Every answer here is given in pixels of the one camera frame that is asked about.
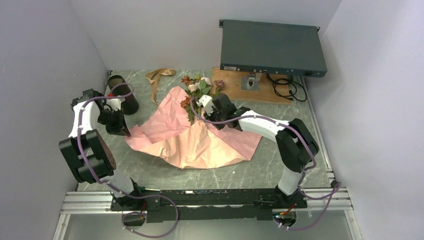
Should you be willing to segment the bunch of artificial flowers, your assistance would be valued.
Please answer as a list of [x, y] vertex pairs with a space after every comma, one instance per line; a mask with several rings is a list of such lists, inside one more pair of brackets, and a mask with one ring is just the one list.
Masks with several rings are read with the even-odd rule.
[[196, 101], [192, 98], [200, 100], [203, 95], [215, 97], [221, 93], [226, 85], [222, 79], [212, 82], [208, 77], [200, 77], [199, 75], [196, 75], [195, 78], [185, 75], [181, 82], [187, 87], [184, 90], [187, 96], [180, 102], [180, 106], [187, 112], [190, 125], [195, 122], [195, 113], [200, 115], [202, 112], [201, 107], [196, 106]]

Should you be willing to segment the brown ribbon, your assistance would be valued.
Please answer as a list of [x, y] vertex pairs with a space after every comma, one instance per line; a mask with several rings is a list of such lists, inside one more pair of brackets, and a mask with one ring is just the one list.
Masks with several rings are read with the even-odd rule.
[[153, 103], [155, 103], [157, 106], [159, 105], [156, 100], [157, 92], [158, 92], [158, 86], [160, 79], [162, 77], [167, 76], [174, 76], [176, 74], [176, 70], [173, 68], [159, 68], [152, 72], [149, 72], [145, 75], [146, 79], [150, 83], [151, 86], [151, 95], [150, 99]]

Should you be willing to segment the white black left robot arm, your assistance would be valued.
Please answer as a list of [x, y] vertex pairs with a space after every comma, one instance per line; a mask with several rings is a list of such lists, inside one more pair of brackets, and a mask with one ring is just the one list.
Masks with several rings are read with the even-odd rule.
[[123, 103], [124, 96], [89, 89], [72, 100], [73, 126], [69, 136], [58, 144], [72, 175], [78, 183], [98, 183], [111, 189], [115, 201], [131, 210], [139, 209], [144, 196], [138, 184], [118, 171], [115, 157], [97, 130], [105, 126], [110, 135], [130, 137]]

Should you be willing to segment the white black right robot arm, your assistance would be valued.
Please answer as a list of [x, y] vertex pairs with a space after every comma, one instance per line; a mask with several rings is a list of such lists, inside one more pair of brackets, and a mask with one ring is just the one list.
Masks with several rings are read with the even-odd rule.
[[261, 115], [247, 107], [237, 108], [223, 93], [216, 97], [203, 95], [192, 103], [204, 109], [201, 120], [218, 130], [228, 127], [254, 133], [276, 143], [283, 172], [276, 186], [275, 200], [280, 207], [289, 207], [300, 191], [307, 165], [316, 165], [315, 156], [320, 150], [305, 123], [299, 118], [284, 121]]

